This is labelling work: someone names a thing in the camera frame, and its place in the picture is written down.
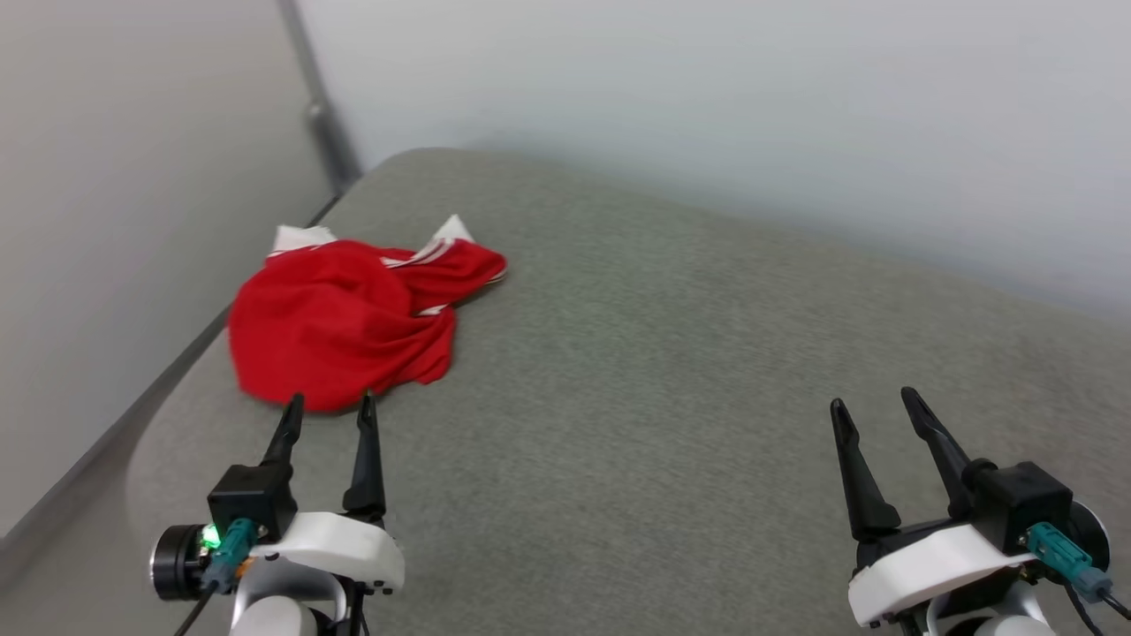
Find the white wall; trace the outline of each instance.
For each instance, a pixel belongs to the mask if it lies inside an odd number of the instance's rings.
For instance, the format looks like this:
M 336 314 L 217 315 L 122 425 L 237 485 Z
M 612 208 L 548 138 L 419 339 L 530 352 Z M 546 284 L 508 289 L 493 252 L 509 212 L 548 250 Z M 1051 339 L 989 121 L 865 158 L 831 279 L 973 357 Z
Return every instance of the white wall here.
M 5 2 L 0 94 L 2 538 L 330 195 L 271 0 Z
M 562 160 L 1131 317 L 1125 0 L 304 0 L 366 167 Z

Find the red cloth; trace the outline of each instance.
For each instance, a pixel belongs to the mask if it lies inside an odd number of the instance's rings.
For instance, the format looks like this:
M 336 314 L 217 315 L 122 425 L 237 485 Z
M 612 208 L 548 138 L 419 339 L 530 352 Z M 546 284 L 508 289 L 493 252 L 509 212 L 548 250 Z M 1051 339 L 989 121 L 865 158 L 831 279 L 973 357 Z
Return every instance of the red cloth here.
M 451 362 L 450 303 L 500 278 L 507 261 L 463 239 L 416 252 L 334 241 L 271 256 L 240 289 L 228 341 L 240 387 L 336 411 L 371 389 L 429 384 Z

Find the green light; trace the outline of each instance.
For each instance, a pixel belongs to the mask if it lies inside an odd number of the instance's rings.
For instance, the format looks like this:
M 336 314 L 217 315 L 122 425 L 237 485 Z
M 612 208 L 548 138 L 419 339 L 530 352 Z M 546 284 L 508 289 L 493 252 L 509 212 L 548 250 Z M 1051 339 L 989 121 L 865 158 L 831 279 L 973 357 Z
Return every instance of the green light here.
M 200 544 L 209 550 L 219 548 L 219 531 L 216 530 L 216 524 L 210 523 L 200 531 Z

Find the robotic arm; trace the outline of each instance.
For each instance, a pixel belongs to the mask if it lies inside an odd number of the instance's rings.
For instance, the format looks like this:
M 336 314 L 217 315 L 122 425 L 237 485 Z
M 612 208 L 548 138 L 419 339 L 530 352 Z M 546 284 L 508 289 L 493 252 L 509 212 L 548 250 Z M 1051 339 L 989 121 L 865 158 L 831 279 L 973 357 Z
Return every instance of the robotic arm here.
M 1031 462 L 999 469 L 967 457 L 920 394 L 903 389 L 915 433 L 926 441 L 947 489 L 947 518 L 903 526 L 860 452 L 860 432 L 840 399 L 830 406 L 856 568 L 848 602 L 856 621 L 898 624 L 908 636 L 940 636 L 940 618 L 993 609 L 948 636 L 1051 635 L 1033 586 L 1064 585 L 1094 634 L 1080 598 L 1124 618 L 1106 575 L 1111 550 L 1099 519 Z
M 291 495 L 291 449 L 303 399 L 287 405 L 258 466 L 231 466 L 208 495 L 213 523 L 166 530 L 150 578 L 166 601 L 197 601 L 183 636 L 213 594 L 235 594 L 231 636 L 369 634 L 366 596 L 404 585 L 405 560 L 385 531 L 385 484 L 374 399 L 357 413 L 360 439 L 344 513 L 299 513 Z M 329 601 L 333 616 L 309 605 Z

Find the teal connector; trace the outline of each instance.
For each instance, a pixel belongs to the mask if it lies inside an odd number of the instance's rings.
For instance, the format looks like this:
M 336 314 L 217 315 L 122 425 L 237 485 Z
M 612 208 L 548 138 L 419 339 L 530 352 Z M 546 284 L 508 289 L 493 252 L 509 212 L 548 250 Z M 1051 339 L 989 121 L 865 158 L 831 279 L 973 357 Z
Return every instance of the teal connector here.
M 258 527 L 251 519 L 239 518 L 227 526 L 227 534 L 219 548 L 211 553 L 211 561 L 200 577 L 200 586 L 207 590 L 215 584 L 217 594 L 227 594 L 235 585 L 235 573 L 240 564 L 251 555 L 251 548 L 259 540 Z
M 1041 522 L 1030 527 L 1026 536 L 1029 551 L 1067 578 L 1083 600 L 1097 603 L 1104 594 L 1111 593 L 1111 577 L 1093 567 L 1091 556 L 1052 524 Z

